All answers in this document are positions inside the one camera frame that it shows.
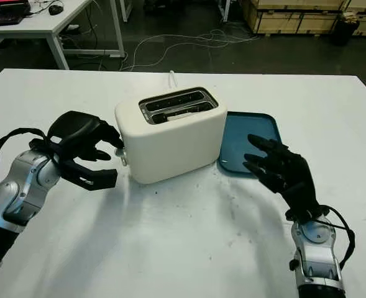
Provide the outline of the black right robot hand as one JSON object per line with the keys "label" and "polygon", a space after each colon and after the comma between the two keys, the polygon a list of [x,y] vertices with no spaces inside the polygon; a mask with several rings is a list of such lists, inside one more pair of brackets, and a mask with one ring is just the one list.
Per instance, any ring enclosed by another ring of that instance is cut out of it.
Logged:
{"label": "black right robot hand", "polygon": [[270,191],[279,193],[288,204],[288,218],[307,222],[323,214],[316,199],[307,161],[288,146],[273,139],[249,134],[249,143],[265,152],[265,157],[246,153],[243,165]]}

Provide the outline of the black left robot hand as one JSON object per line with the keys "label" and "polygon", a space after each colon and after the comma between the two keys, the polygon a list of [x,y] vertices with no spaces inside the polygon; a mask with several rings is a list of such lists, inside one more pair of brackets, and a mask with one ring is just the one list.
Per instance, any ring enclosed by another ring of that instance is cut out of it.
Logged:
{"label": "black left robot hand", "polygon": [[117,149],[124,148],[115,127],[95,115],[77,111],[68,111],[61,115],[49,128],[47,137],[50,140],[54,137],[60,139],[53,147],[61,160],[110,160],[108,153],[96,148],[100,141]]}

